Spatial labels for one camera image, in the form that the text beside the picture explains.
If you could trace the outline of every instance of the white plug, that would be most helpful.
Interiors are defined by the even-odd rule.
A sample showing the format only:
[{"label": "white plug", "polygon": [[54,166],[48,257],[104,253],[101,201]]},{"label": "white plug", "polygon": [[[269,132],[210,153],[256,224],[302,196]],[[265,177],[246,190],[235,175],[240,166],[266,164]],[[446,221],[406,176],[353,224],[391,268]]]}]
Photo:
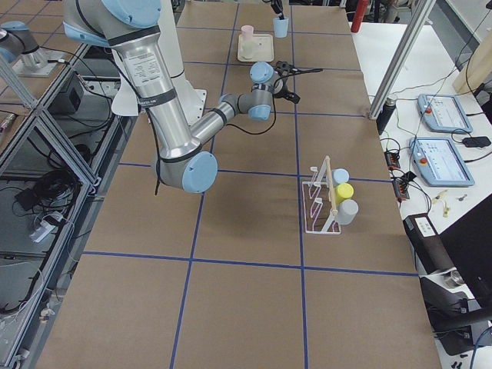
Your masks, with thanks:
[{"label": "white plug", "polygon": [[36,230],[29,235],[29,237],[36,243],[41,242],[51,231],[53,231],[64,217],[57,211],[53,211],[51,214],[45,215],[41,219],[41,223]]}]

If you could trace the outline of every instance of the white tray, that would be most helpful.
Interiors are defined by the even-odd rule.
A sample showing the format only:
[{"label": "white tray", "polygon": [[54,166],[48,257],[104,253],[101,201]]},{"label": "white tray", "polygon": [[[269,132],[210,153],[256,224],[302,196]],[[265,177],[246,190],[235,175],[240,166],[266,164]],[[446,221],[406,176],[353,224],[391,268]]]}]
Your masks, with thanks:
[{"label": "white tray", "polygon": [[255,43],[253,57],[246,59],[241,54],[243,35],[239,35],[238,61],[240,62],[272,62],[274,60],[274,38],[272,35],[256,33],[253,35]]}]

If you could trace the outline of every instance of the white label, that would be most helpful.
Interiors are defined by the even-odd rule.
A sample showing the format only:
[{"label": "white label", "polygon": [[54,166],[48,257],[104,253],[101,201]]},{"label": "white label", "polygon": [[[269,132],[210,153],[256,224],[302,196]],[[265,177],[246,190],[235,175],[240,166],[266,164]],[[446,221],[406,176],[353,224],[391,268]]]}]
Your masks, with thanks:
[{"label": "white label", "polygon": [[421,230],[421,234],[424,237],[430,237],[430,236],[435,236],[436,233],[434,232],[434,229],[432,229],[431,224],[427,220],[427,218],[415,218],[415,223],[417,223],[418,229]]},{"label": "white label", "polygon": [[135,86],[145,86],[162,78],[161,68],[153,52],[128,58],[126,65]]}]

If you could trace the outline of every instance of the yellow object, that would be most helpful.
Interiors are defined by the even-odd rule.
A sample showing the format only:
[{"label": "yellow object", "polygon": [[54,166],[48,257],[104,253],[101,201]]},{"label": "yellow object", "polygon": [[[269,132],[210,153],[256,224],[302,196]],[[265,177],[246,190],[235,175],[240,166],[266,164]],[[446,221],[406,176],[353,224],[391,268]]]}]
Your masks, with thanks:
[{"label": "yellow object", "polygon": [[351,184],[340,183],[335,187],[335,203],[340,204],[342,201],[348,200],[354,196],[354,188]]}]

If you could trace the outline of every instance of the white table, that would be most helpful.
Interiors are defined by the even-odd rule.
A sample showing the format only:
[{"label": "white table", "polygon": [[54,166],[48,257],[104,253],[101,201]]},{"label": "white table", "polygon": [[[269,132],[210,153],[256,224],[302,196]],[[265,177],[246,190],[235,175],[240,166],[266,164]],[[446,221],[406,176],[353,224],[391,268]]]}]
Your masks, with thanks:
[{"label": "white table", "polygon": [[[394,51],[401,40],[405,27],[406,25],[363,23],[361,30],[357,34],[353,34],[357,55],[359,57],[359,62],[361,63],[361,70],[364,73],[367,93],[370,96],[376,94],[384,73],[393,57]],[[415,42],[391,91],[400,91],[408,87],[432,84],[437,80],[446,77],[453,70],[453,61],[450,59],[444,46],[440,43],[440,40],[432,27],[426,25]],[[458,71],[454,71],[448,78],[439,81],[432,86],[408,89],[398,93],[397,96],[398,98],[412,99],[417,98],[421,93],[435,94],[437,92],[440,94],[454,95],[456,92],[452,83],[457,76]],[[467,114],[481,111],[479,104],[471,94],[461,95],[459,99]],[[402,148],[408,147],[408,142],[414,135],[397,127],[398,118],[400,127],[403,127],[410,132],[417,133],[419,137],[450,137],[450,135],[447,134],[429,131],[423,122],[420,124],[421,117],[417,109],[417,101],[399,100],[397,102],[397,113],[398,114],[393,114],[391,117],[391,120],[386,127],[386,131],[388,132],[389,137],[394,138],[401,144]],[[492,138],[492,125],[490,125],[484,115],[476,115],[474,117],[469,117],[469,119],[474,128],[472,135],[483,135]],[[462,137],[466,136],[455,135],[455,138],[457,139],[461,139]],[[386,148],[387,142],[383,141],[382,145],[383,148]],[[490,147],[476,149],[465,148],[463,145],[456,146],[464,160],[479,158],[492,150]],[[389,148],[396,148],[396,144],[390,142]],[[401,167],[404,171],[410,169],[413,173],[419,175],[415,165],[411,164],[409,154],[409,149],[401,150]],[[450,207],[449,215],[446,218],[443,216],[444,206],[442,202],[433,205],[432,210],[429,213],[429,218],[432,220],[439,233],[452,225],[457,219],[466,214],[471,208],[492,193],[492,185],[490,184],[490,180],[492,180],[492,155],[483,160],[469,163],[467,166],[475,180],[475,185],[469,188],[429,187],[420,178],[415,179],[431,198],[434,198],[440,192],[447,190],[444,200],[446,201],[447,206]],[[411,199],[409,201],[403,201],[401,205],[402,219],[406,218],[409,214],[427,211],[423,194],[414,188],[410,188],[409,193]],[[458,198],[462,198],[464,195],[466,195],[466,197],[462,201],[458,200]],[[442,285],[442,278],[439,275],[432,275],[429,276],[429,278]],[[472,297],[466,286],[453,289],[452,291],[464,291]],[[466,358],[460,358],[459,355],[450,357],[445,353],[438,340],[436,340],[436,345],[443,368],[448,369],[455,361],[463,361],[462,368],[469,368],[471,355]],[[481,348],[477,352],[474,369],[488,369],[491,366],[491,362],[492,347]]]}]

